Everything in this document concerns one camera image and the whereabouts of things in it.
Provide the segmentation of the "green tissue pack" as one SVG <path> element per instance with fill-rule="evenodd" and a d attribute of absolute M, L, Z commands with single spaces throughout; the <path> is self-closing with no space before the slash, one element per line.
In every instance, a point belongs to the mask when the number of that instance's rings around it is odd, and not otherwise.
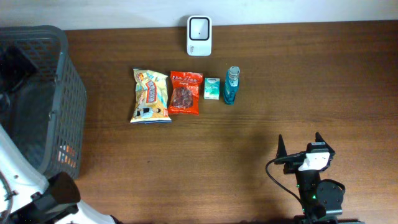
<path fill-rule="evenodd" d="M 220 98 L 219 78 L 205 78 L 203 97 L 206 100 L 219 100 Z"/>

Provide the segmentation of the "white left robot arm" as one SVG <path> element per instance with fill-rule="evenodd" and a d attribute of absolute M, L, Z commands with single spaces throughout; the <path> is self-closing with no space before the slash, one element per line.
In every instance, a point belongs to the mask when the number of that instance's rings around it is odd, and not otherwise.
<path fill-rule="evenodd" d="M 85 203 L 67 173 L 36 171 L 1 128 L 1 223 L 119 222 Z"/>

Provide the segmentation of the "orange tissue pack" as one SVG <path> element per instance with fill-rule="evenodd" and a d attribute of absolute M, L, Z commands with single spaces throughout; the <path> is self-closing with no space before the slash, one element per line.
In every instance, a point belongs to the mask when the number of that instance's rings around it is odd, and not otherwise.
<path fill-rule="evenodd" d="M 62 164 L 66 164 L 68 167 L 76 169 L 78 152 L 69 145 L 60 146 L 57 160 Z"/>

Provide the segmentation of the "yellow wipes bag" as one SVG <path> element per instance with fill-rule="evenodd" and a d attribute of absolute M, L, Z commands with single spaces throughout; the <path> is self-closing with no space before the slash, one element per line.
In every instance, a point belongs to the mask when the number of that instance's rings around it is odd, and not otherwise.
<path fill-rule="evenodd" d="M 133 76 L 136 81 L 136 103 L 130 123 L 171 123 L 167 107 L 167 75 L 134 68 Z"/>

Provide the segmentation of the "red candy bag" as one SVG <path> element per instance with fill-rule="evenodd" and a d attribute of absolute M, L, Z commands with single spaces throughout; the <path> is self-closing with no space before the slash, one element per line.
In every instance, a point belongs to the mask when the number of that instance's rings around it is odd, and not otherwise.
<path fill-rule="evenodd" d="M 171 71 L 172 97 L 169 114 L 199 114 L 198 102 L 202 73 Z"/>

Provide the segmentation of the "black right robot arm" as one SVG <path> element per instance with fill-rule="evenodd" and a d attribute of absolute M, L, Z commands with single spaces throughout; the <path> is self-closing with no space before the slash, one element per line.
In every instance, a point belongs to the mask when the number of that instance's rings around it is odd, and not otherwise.
<path fill-rule="evenodd" d="M 314 142 L 308 143 L 305 151 L 290 155 L 283 137 L 279 136 L 274 163 L 283 165 L 285 175 L 295 175 L 298 199 L 303 209 L 302 215 L 294 217 L 294 223 L 340 222 L 338 216 L 343 213 L 346 188 L 340 182 L 320 177 L 320 173 L 330 167 L 334 155 L 335 151 L 319 133 L 315 133 Z"/>

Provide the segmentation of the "blue mouthwash bottle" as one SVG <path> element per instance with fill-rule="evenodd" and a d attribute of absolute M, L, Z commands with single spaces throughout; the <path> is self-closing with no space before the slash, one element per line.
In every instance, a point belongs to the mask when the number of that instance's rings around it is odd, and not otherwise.
<path fill-rule="evenodd" d="M 226 80 L 223 88 L 223 98 L 227 105 L 233 105 L 237 91 L 239 90 L 240 68 L 232 66 L 226 72 Z"/>

